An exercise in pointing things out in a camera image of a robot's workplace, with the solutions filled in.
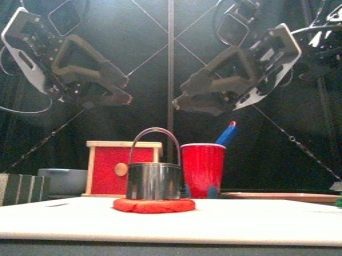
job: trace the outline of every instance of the gray container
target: gray container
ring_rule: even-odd
[[[81,195],[86,192],[87,170],[42,168],[38,175],[51,178],[50,195]]]
[[[178,164],[133,163],[136,144],[150,132],[162,132],[174,140],[178,148]],[[181,199],[181,150],[176,136],[164,128],[153,127],[140,133],[134,140],[129,161],[128,199]]]

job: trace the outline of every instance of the red wooden box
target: red wooden box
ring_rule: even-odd
[[[87,141],[90,163],[85,196],[126,195],[129,159],[133,142]],[[138,142],[133,163],[160,162],[161,142]]]

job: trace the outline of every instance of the metal pot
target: metal pot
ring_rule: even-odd
[[[134,149],[138,140],[152,132],[162,132],[173,139],[178,149],[178,164],[133,163]],[[126,198],[145,200],[166,200],[181,198],[181,150],[173,133],[160,127],[152,127],[137,136],[129,161],[129,183]]]

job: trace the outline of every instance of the red plastic cup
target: red plastic cup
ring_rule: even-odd
[[[189,198],[218,198],[226,147],[214,143],[181,146]]]

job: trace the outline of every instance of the blue pen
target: blue pen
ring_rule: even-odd
[[[228,146],[228,144],[230,143],[232,139],[234,138],[237,132],[238,132],[237,122],[233,121],[229,125],[229,128],[225,130],[225,132],[220,136],[216,143],[220,145]]]

